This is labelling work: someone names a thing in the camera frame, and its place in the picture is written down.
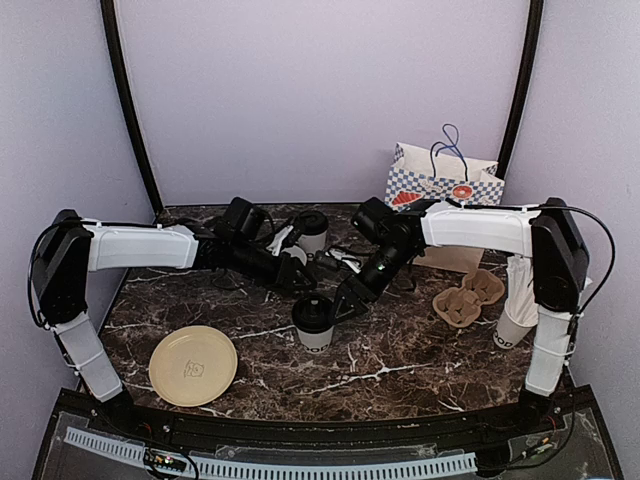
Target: robotic arm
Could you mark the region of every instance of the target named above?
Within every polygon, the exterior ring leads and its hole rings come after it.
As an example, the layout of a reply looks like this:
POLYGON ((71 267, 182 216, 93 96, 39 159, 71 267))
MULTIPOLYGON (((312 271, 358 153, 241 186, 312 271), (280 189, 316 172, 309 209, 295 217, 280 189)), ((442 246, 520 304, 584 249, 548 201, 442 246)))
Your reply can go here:
POLYGON ((123 390, 89 319, 87 272, 107 268, 230 269, 273 289, 309 290, 316 282, 299 259, 274 256, 256 241, 264 212, 235 198, 212 228, 107 224, 63 210, 36 246, 32 283, 43 326, 55 334, 67 364, 94 397, 106 402, 123 390))
POLYGON ((338 287, 329 321, 338 324, 367 311, 400 268, 427 246, 501 250, 531 259, 539 323, 522 398, 533 403, 556 389, 572 343, 589 254, 566 204, 507 209, 463 207, 453 202, 416 203, 395 213, 377 198, 363 203, 352 224, 379 249, 338 287))

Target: backdrop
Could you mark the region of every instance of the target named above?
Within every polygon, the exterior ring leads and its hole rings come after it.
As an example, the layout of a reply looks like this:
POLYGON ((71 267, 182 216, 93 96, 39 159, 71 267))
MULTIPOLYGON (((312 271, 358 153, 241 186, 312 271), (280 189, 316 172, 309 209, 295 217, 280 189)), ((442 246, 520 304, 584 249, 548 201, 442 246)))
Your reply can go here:
POLYGON ((361 201, 395 142, 455 123, 498 155, 525 0, 117 2, 129 80, 168 205, 361 201))

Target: blue checkered pattern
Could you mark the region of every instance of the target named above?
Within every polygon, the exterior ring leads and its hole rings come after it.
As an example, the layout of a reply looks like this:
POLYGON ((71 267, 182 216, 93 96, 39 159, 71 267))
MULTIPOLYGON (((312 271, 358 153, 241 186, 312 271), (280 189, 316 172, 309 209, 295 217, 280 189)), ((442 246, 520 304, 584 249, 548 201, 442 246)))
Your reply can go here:
MULTIPOLYGON (((396 144, 394 163, 403 156, 402 147, 396 144)), ((493 176, 496 169, 497 165, 489 167, 485 171, 493 176)), ((396 207, 392 203, 393 199, 401 192, 423 193, 423 198, 428 200, 445 200, 448 197, 454 198, 451 192, 455 187, 468 185, 473 190, 472 196, 467 201, 469 204, 497 205, 504 192, 504 180, 495 176, 494 179, 495 181, 492 182, 465 182, 451 178, 427 177, 410 170, 391 166, 384 201, 394 210, 401 210, 404 206, 396 207)))

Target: plate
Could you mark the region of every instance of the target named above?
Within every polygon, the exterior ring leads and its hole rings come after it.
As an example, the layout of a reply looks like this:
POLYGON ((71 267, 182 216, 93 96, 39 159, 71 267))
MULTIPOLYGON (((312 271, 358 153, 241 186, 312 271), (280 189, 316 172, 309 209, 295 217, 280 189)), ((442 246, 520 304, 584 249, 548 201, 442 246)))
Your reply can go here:
POLYGON ((197 325, 167 335, 149 363, 151 385, 163 400, 179 407, 197 407, 229 388, 238 368, 238 354, 229 337, 197 325))

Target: black pole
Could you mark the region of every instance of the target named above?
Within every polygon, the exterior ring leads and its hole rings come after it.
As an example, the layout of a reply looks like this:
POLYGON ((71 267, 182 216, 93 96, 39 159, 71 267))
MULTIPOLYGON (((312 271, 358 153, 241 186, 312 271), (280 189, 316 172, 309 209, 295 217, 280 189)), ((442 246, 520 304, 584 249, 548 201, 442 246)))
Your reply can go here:
POLYGON ((524 47, 522 49, 522 58, 520 59, 520 70, 518 71, 516 90, 513 94, 509 120, 507 120, 507 127, 505 128, 500 154, 498 155, 498 170, 496 176, 502 179, 507 175, 509 161, 511 160, 513 147, 516 143, 516 137, 518 136, 518 129, 520 128, 520 120, 522 120, 522 113, 524 112, 524 104, 527 99, 527 91, 529 90, 533 61, 536 56, 536 47, 540 34, 543 6, 544 0, 531 0, 529 4, 527 32, 524 36, 524 47))
POLYGON ((113 0, 101 0, 100 6, 102 7, 104 33, 107 37, 107 46, 109 47, 109 56, 111 57, 111 67, 113 69, 113 77, 116 81, 116 87, 120 97, 122 114, 124 115, 124 121, 127 124, 129 139, 131 140, 133 153, 135 154, 136 161, 138 162, 142 181, 144 182, 144 186, 147 190, 147 196, 151 202, 151 207, 157 215, 163 210, 164 206, 162 205, 162 199, 160 198, 160 192, 158 191, 156 180, 153 177, 153 171, 151 170, 151 164, 149 163, 149 156, 144 148, 142 132, 140 131, 138 117, 136 116, 136 110, 133 106, 133 97, 131 96, 131 89, 129 88, 129 79, 127 78, 127 70, 125 68, 124 57, 122 55, 122 45, 120 44, 120 34, 118 33, 115 6, 113 0))

